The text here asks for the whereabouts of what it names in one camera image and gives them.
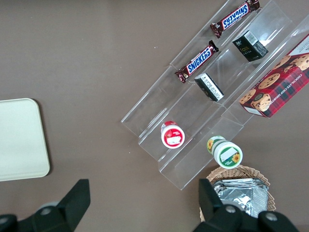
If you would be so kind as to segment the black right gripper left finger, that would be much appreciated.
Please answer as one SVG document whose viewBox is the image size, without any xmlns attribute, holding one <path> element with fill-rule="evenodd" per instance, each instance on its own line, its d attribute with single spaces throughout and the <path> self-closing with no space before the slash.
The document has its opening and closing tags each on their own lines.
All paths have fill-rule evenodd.
<svg viewBox="0 0 309 232">
<path fill-rule="evenodd" d="M 2 232 L 73 232 L 90 205 L 88 179 L 80 179 L 66 196 L 55 206 L 39 209 L 26 219 L 16 215 L 0 216 Z"/>
</svg>

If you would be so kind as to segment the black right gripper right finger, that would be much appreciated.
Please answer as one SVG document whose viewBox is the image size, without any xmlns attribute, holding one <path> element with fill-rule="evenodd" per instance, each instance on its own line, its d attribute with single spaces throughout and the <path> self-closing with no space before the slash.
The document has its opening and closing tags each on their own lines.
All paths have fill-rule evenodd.
<svg viewBox="0 0 309 232">
<path fill-rule="evenodd" d="M 297 232 L 296 226 L 283 214 L 272 211 L 254 218 L 236 206 L 223 204 L 208 179 L 199 180 L 199 205 L 205 221 L 196 232 Z"/>
</svg>

